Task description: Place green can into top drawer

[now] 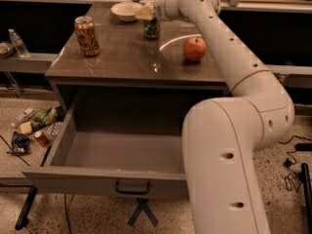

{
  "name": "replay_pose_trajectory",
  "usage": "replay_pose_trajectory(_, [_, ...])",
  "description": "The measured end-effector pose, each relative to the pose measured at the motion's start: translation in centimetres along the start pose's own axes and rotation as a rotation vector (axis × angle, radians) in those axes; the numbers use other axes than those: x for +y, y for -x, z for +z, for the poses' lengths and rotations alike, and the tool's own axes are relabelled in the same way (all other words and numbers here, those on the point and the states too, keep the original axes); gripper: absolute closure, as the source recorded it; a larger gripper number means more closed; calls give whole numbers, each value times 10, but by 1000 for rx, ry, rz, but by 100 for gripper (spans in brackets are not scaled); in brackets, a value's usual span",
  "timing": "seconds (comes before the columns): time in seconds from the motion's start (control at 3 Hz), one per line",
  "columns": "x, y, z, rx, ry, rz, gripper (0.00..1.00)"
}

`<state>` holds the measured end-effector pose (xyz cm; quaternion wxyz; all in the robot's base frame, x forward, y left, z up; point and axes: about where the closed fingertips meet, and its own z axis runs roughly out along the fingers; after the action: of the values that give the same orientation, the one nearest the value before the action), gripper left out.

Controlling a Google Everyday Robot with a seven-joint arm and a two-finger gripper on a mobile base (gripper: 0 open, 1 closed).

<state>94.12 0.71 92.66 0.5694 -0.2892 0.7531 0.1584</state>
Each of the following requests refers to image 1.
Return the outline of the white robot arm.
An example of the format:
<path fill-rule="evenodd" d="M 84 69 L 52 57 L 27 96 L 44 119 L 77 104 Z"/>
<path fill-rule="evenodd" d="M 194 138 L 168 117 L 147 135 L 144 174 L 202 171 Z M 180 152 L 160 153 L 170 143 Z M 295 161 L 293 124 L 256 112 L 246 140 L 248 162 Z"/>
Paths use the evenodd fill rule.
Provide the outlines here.
<path fill-rule="evenodd" d="M 195 234 L 270 234 L 253 153 L 280 140 L 293 101 L 275 75 L 219 18 L 218 0 L 154 0 L 159 20 L 192 22 L 231 95 L 186 114 L 182 157 Z"/>

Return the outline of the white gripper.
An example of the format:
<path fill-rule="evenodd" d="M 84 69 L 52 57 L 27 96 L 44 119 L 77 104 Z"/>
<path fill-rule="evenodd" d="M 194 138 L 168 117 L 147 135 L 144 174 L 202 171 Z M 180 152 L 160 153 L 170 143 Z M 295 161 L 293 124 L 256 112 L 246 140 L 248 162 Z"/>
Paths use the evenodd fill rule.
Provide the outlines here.
<path fill-rule="evenodd" d="M 180 20 L 178 0 L 155 0 L 154 5 L 146 3 L 135 11 L 135 17 L 138 20 L 153 20 L 155 14 L 159 20 Z"/>

